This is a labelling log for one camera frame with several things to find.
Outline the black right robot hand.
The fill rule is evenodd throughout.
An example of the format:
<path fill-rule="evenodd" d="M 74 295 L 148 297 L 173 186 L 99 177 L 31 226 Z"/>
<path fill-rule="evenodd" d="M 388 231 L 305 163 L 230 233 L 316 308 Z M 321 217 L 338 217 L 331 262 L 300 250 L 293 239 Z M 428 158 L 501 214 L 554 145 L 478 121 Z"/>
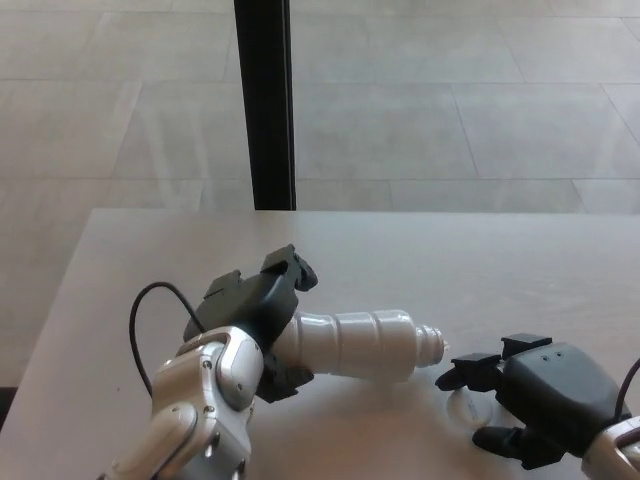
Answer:
<path fill-rule="evenodd" d="M 622 384 L 580 348 L 549 337 L 517 333 L 502 339 L 499 354 L 471 353 L 452 359 L 435 382 L 441 391 L 492 392 L 520 421 L 518 427 L 483 426 L 472 435 L 478 448 L 515 459 L 525 470 L 559 462 L 565 454 L 586 459 L 619 454 L 619 441 L 637 435 L 609 430 L 633 420 L 625 403 L 633 367 Z"/>

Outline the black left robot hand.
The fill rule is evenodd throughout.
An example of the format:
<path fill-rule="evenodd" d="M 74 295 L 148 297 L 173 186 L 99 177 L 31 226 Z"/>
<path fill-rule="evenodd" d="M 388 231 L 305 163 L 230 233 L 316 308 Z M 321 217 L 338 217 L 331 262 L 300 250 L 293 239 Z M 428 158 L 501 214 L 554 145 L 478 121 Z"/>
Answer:
<path fill-rule="evenodd" d="M 243 330 L 259 346 L 264 369 L 257 396 L 268 403 L 297 394 L 297 388 L 313 380 L 305 367 L 295 367 L 272 353 L 271 348 L 293 319 L 299 304 L 298 292 L 307 292 L 318 283 L 311 266 L 291 244 L 265 257 L 259 273 L 246 279 L 234 270 L 215 279 L 195 310 L 183 333 L 189 341 L 219 327 Z"/>

